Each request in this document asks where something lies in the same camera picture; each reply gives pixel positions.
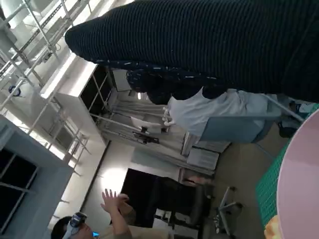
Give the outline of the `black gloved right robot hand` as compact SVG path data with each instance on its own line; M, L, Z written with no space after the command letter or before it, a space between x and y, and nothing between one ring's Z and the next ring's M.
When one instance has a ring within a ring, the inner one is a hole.
M157 105L229 89L319 100L316 0L137 0L70 28L65 42L126 70Z

